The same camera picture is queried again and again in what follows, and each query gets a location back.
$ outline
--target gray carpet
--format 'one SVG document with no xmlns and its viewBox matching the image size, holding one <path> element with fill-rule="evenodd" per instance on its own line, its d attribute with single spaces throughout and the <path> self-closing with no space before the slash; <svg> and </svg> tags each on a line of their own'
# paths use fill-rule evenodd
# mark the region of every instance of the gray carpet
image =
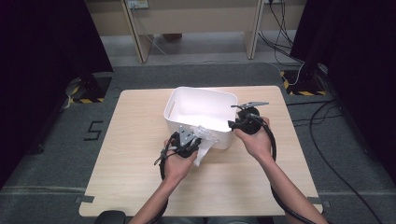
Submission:
<svg viewBox="0 0 396 224">
<path fill-rule="evenodd" d="M 185 64 L 115 67 L 106 98 L 100 104 L 71 104 L 59 114 L 44 142 L 44 153 L 26 155 L 0 191 L 0 223 L 93 223 L 94 217 L 78 214 L 78 196 L 84 194 L 106 129 L 120 92 L 131 89 L 157 89 L 215 86 L 276 85 L 281 88 L 309 169 L 322 201 L 330 203 L 324 215 L 333 223 L 376 223 L 357 196 L 336 176 L 319 156 L 306 125 L 322 104 L 295 103 L 331 100 L 326 96 L 291 96 L 283 88 L 279 71 L 267 63 Z M 380 163 L 363 151 L 337 103 L 326 106 L 313 127 L 313 134 L 328 162 L 370 204 L 383 223 L 396 223 L 396 190 Z M 97 141 L 84 141 L 92 121 L 102 130 Z M 285 218 L 275 217 L 275 223 Z"/>
</svg>

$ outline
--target person's right hand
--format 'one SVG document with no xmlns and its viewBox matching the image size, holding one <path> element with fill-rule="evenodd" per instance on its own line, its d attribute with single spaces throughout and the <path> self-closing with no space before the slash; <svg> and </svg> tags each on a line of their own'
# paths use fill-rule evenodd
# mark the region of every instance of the person's right hand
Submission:
<svg viewBox="0 0 396 224">
<path fill-rule="evenodd" d="M 270 125 L 270 120 L 266 117 L 262 117 L 262 119 Z M 247 134 L 241 131 L 240 129 L 234 129 L 233 132 L 237 137 L 239 137 L 242 142 L 245 144 L 245 148 L 247 152 L 256 160 L 258 158 L 268 159 L 268 157 L 272 158 L 271 155 L 271 140 L 268 136 L 268 133 L 264 130 L 263 127 L 259 129 L 258 132 L 254 134 Z"/>
</svg>

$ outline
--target cable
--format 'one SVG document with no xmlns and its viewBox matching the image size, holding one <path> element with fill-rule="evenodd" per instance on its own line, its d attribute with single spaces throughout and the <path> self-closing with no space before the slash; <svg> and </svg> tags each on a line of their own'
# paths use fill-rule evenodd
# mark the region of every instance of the cable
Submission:
<svg viewBox="0 0 396 224">
<path fill-rule="evenodd" d="M 370 204 L 368 204 L 362 197 L 361 195 L 343 178 L 341 177 L 340 174 L 338 174 L 338 172 L 332 167 L 332 165 L 329 163 L 329 161 L 327 161 L 327 159 L 325 158 L 325 156 L 323 155 L 322 151 L 320 150 L 320 148 L 318 147 L 317 141 L 315 140 L 315 137 L 312 133 L 312 125 L 314 124 L 313 120 L 315 118 L 315 115 L 326 105 L 330 104 L 331 102 L 333 102 L 334 100 L 323 104 L 311 117 L 311 120 L 309 122 L 309 134 L 311 136 L 312 142 L 314 143 L 315 148 L 317 149 L 320 157 L 323 159 L 324 162 L 326 162 L 326 164 L 329 166 L 329 168 L 335 173 L 335 175 L 338 176 L 338 178 L 340 178 L 341 181 L 343 181 L 354 193 L 355 195 L 364 203 L 364 205 L 370 210 L 370 212 L 373 214 L 373 216 L 375 217 L 376 221 L 378 223 L 382 223 L 381 220 L 379 219 L 379 217 L 377 216 L 377 214 L 375 213 L 375 211 L 373 210 L 373 208 L 370 206 Z"/>
<path fill-rule="evenodd" d="M 280 48 L 279 48 L 279 47 L 281 47 L 281 48 L 291 49 L 292 44 L 293 44 L 292 40 L 290 39 L 290 37 L 289 37 L 289 35 L 288 35 L 287 29 L 286 29 L 286 20 L 285 20 L 286 4 L 285 4 L 285 1 L 281 1 L 281 17 L 282 17 L 282 22 L 279 22 L 279 19 L 278 19 L 278 17 L 276 16 L 276 14 L 275 14 L 275 12 L 274 12 L 274 10 L 273 10 L 273 8 L 272 8 L 272 3 L 270 3 L 269 6 L 270 6 L 270 9 L 271 9 L 272 14 L 274 15 L 274 18 L 275 18 L 275 20 L 276 20 L 276 23 L 277 23 L 278 26 L 279 26 L 279 33 L 278 33 L 278 35 L 277 35 L 275 44 L 272 43 L 271 41 L 269 41 L 268 39 L 266 39 L 265 36 L 264 36 L 264 34 L 262 33 L 262 31 L 261 31 L 261 33 L 259 33 L 259 37 L 261 37 L 262 40 L 263 40 L 270 48 L 273 48 L 273 49 L 274 49 L 274 56 L 275 56 L 276 61 L 277 61 L 278 63 L 280 63 L 280 64 L 282 64 L 282 65 L 285 65 L 285 66 L 296 66 L 296 65 L 289 65 L 289 64 L 283 64 L 283 63 L 281 63 L 281 62 L 279 61 L 279 59 L 277 58 L 277 56 L 276 56 L 276 51 L 278 51 L 278 52 L 280 52 L 280 53 L 282 53 L 282 54 L 284 54 L 284 55 L 290 57 L 291 59 L 293 59 L 294 61 L 296 61 L 296 62 L 298 62 L 298 63 L 302 63 L 303 61 L 291 57 L 286 51 L 284 51 L 283 49 L 280 49 Z M 278 44 L 277 44 L 277 42 L 278 42 L 278 40 L 279 40 L 279 38 L 280 38 L 280 35 L 283 35 L 283 37 L 289 42 L 289 45 L 290 45 L 289 47 L 288 47 L 288 46 L 282 46 L 282 45 L 278 45 Z"/>
<path fill-rule="evenodd" d="M 172 154 L 170 154 L 170 155 L 166 155 L 166 153 L 167 153 L 167 151 L 168 151 L 168 149 L 169 149 L 169 146 L 171 145 L 172 141 L 174 141 L 174 140 L 176 139 L 176 137 L 177 137 L 177 133 L 176 133 L 176 132 L 172 133 L 172 135 L 171 135 L 171 136 L 169 137 L 169 139 L 168 139 L 168 142 L 166 143 L 166 146 L 165 146 L 165 147 L 163 148 L 163 150 L 161 151 L 161 156 L 160 156 L 160 158 L 158 158 L 158 160 L 156 160 L 156 161 L 154 162 L 154 165 L 156 165 L 157 162 L 160 161 L 160 175 L 161 175 L 161 179 L 162 179 L 162 180 L 165 179 L 165 162 L 166 162 L 166 160 L 167 160 L 170 156 L 173 156 L 173 155 L 176 154 L 176 152 L 175 152 L 175 153 L 172 153 Z M 159 212 L 152 220 L 150 220 L 150 221 L 149 221 L 148 223 L 146 223 L 146 224 L 154 224 L 154 223 L 157 223 L 158 220 L 160 220 L 160 218 L 163 216 L 163 213 L 165 213 L 166 208 L 168 207 L 168 202 L 169 202 L 169 200 L 167 199 L 166 202 L 165 202 L 165 204 L 163 205 L 163 208 L 160 210 L 160 212 Z"/>
<path fill-rule="evenodd" d="M 253 114 L 247 114 L 247 119 L 253 119 L 255 122 L 259 123 L 264 130 L 267 132 L 268 137 L 270 138 L 270 142 L 271 142 L 271 148 L 272 148 L 272 157 L 274 159 L 274 161 L 276 161 L 276 140 L 274 137 L 274 134 L 272 133 L 271 129 L 268 127 L 268 124 L 262 120 L 261 118 L 256 118 L 257 115 L 253 115 Z M 277 204 L 279 204 L 279 206 L 289 215 L 291 215 L 292 217 L 296 218 L 297 220 L 302 221 L 303 223 L 306 224 L 315 224 L 315 222 L 309 220 L 306 217 L 301 216 L 300 214 L 294 212 L 293 210 L 291 210 L 290 208 L 288 208 L 283 202 L 282 200 L 279 198 L 279 196 L 277 195 L 276 191 L 273 189 L 273 187 L 271 186 L 271 192 L 274 196 L 274 199 L 276 200 Z"/>
<path fill-rule="evenodd" d="M 303 62 L 303 64 L 300 66 L 300 69 L 298 70 L 297 78 L 296 78 L 296 80 L 294 81 L 294 83 L 289 83 L 290 86 L 294 86 L 295 84 L 297 84 L 298 79 L 300 78 L 301 69 L 303 68 L 304 64 L 305 64 L 305 62 Z"/>
<path fill-rule="evenodd" d="M 69 94 L 66 94 L 66 95 L 67 95 L 67 105 L 64 106 L 63 110 L 69 108 L 70 103 L 72 102 L 72 97 Z"/>
<path fill-rule="evenodd" d="M 329 103 L 329 102 L 332 102 L 332 101 L 333 101 L 333 100 L 328 100 L 328 101 L 311 101 L 311 102 L 291 103 L 291 104 L 286 104 L 286 105 L 310 105 L 310 104 Z"/>
<path fill-rule="evenodd" d="M 320 123 L 323 122 L 325 119 L 335 119 L 335 118 L 339 118 L 339 117 L 343 117 L 343 116 L 344 116 L 344 115 L 334 115 L 334 116 L 322 117 L 322 118 L 319 118 L 319 119 L 321 119 L 320 122 L 313 123 L 313 124 L 320 124 Z M 298 119 L 298 120 L 293 120 L 293 122 L 304 121 L 304 120 L 309 120 L 309 119 Z M 305 123 L 305 124 L 295 124 L 294 127 L 300 127 L 300 126 L 305 126 L 305 125 L 309 125 L 309 123 Z"/>
</svg>

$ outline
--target metal part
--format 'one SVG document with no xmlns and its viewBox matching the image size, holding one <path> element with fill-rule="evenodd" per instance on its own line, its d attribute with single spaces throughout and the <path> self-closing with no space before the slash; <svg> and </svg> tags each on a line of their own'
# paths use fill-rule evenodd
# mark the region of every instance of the metal part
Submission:
<svg viewBox="0 0 396 224">
<path fill-rule="evenodd" d="M 179 127 L 178 132 L 180 134 L 180 145 L 182 147 L 186 146 L 186 144 L 188 144 L 190 141 L 192 141 L 192 139 L 194 139 L 194 137 L 195 137 L 194 133 L 189 132 L 188 130 L 183 128 L 183 126 Z"/>
<path fill-rule="evenodd" d="M 231 107 L 249 108 L 249 107 L 258 106 L 258 105 L 269 105 L 269 103 L 268 102 L 249 102 L 244 105 L 232 105 Z"/>
</svg>

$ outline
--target wooden table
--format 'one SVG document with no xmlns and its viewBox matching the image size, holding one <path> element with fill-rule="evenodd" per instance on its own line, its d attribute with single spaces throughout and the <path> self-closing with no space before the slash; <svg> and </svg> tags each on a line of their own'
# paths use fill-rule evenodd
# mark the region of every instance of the wooden table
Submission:
<svg viewBox="0 0 396 224">
<path fill-rule="evenodd" d="M 307 197 L 318 197 L 296 132 L 278 87 L 221 87 L 238 97 L 239 104 L 266 101 L 259 106 L 271 120 L 276 137 L 277 163 Z M 158 165 L 163 140 L 170 136 L 163 111 L 173 89 L 123 91 L 108 127 L 81 203 L 84 217 L 106 210 L 121 210 L 133 216 L 161 182 Z M 237 138 L 228 149 L 209 149 L 199 167 L 169 199 L 165 216 L 281 216 L 283 210 L 271 194 L 260 165 L 248 155 Z"/>
</svg>

